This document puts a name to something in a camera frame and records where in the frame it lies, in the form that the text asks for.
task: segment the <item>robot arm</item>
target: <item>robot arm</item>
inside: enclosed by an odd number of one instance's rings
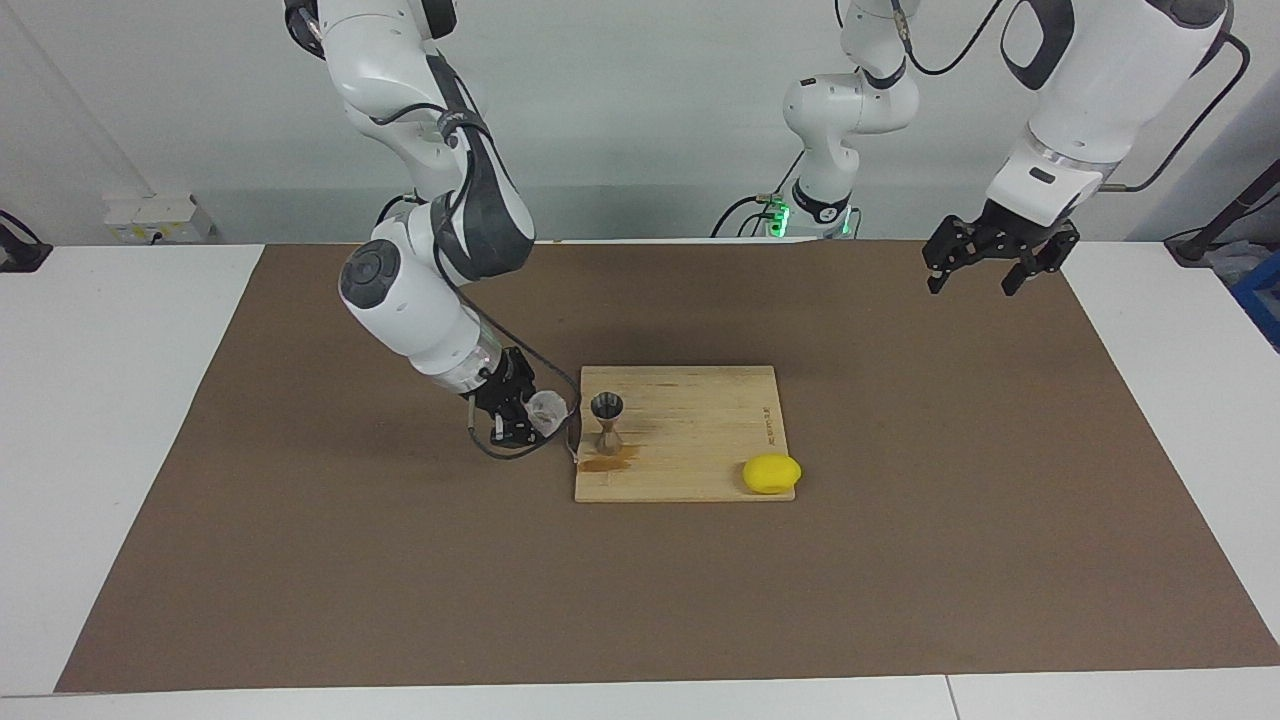
[[[987,188],[982,215],[947,217],[925,245],[929,290],[941,292],[952,272],[991,258],[1019,261],[1006,295],[1057,272],[1079,240],[1068,217],[1216,51],[1229,15],[1229,0],[1106,0],[1078,26],[1070,0],[1019,3],[1001,49],[1039,104]]]
[[[420,373],[488,413],[494,445],[540,446],[566,419],[563,400],[535,392],[520,350],[503,350],[457,292],[520,269],[534,223],[475,100],[435,47],[453,22],[449,0],[285,0],[291,35],[326,60],[347,117],[431,197],[352,254],[343,302]]]
[[[918,6],[919,0],[902,3],[908,17]],[[850,136],[902,129],[920,105],[891,0],[854,0],[840,42],[856,69],[792,83],[783,109],[787,127],[804,141],[791,186],[796,224],[824,236],[837,232],[849,211],[859,167]]]

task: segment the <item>white table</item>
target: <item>white table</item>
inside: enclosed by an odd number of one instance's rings
[[[1280,717],[1276,667],[49,697],[260,254],[65,247],[0,275],[0,719]],[[1083,243],[1066,277],[1280,635],[1280,356],[1160,246]]]

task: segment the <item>brown table surface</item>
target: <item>brown table surface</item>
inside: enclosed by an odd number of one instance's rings
[[[774,365],[805,468],[791,503],[591,506],[563,448],[470,446],[342,307],[349,251],[264,252],[58,691],[1280,665],[1060,277],[539,247],[471,295],[573,373]]]

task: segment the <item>metal jigger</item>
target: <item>metal jigger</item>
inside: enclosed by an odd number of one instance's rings
[[[613,429],[622,416],[622,398],[612,392],[602,392],[591,398],[591,415],[600,423],[600,437],[595,438],[595,450],[600,455],[617,455],[622,450],[622,436]]]

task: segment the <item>lemon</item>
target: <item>lemon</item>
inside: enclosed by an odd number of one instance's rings
[[[787,455],[760,455],[742,466],[742,482],[753,492],[778,495],[800,480],[800,464]]]

